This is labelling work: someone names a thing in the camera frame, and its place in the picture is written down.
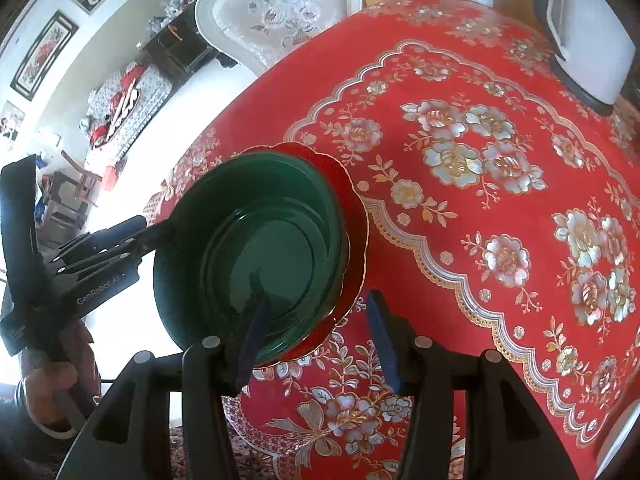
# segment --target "tablecloth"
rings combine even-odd
[[[459,352],[497,348],[580,478],[638,372],[638,113],[603,118],[549,70],[531,28],[465,0],[387,0],[258,79],[201,134],[147,208],[257,144],[340,160],[370,219],[364,289]],[[411,399],[384,383],[364,296],[312,354],[256,370],[231,424],[281,479],[388,480]],[[462,478],[463,396],[449,478]]]

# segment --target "wooden cabinet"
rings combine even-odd
[[[153,63],[178,84],[185,83],[212,59],[218,58],[225,67],[237,64],[200,35],[194,15],[195,4],[189,5],[142,47]]]

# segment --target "plate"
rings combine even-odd
[[[235,337],[264,294],[271,308],[257,362],[308,335],[335,303],[346,265],[344,221],[333,189],[304,160],[271,151],[237,156],[201,178],[169,218],[176,240],[156,251],[162,323],[187,349]]]
[[[344,319],[356,305],[362,291],[366,273],[366,252],[369,243],[369,217],[362,199],[356,192],[349,173],[339,160],[331,155],[316,153],[298,142],[282,142],[275,146],[257,146],[253,150],[270,149],[302,158],[321,171],[334,189],[335,197],[342,211],[349,243],[349,259],[342,276],[341,292],[334,304],[315,328],[294,348],[277,360],[263,363],[257,368],[265,368],[278,362],[295,361],[313,352],[331,335],[336,325]]]

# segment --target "green bowl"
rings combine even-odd
[[[186,350],[233,337],[261,294],[270,323],[257,362],[293,348],[337,299],[348,257],[333,189],[309,163],[265,151],[201,178],[170,220],[174,242],[156,251],[154,293],[167,332]]]

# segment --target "wall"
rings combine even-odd
[[[78,130],[78,122],[85,115],[87,98],[92,89],[119,68],[124,68],[138,55],[136,45],[148,38],[145,30],[153,16],[164,15],[162,3],[167,0],[129,0],[117,10],[66,70],[55,92],[44,107],[36,129],[46,126],[63,139],[62,148],[75,160],[83,161],[88,143]],[[36,137],[27,151],[37,153],[41,146]],[[64,167],[59,153],[47,167],[47,173]]]
[[[66,71],[89,40],[126,1],[105,0],[91,16],[72,0],[37,0],[33,4],[0,56],[0,106],[9,100],[26,114],[20,136],[14,147],[15,158],[23,156],[26,152],[30,135],[35,131],[44,108]],[[29,102],[11,89],[10,83],[24,55],[57,9],[78,25],[79,30],[52,65],[33,101]]]

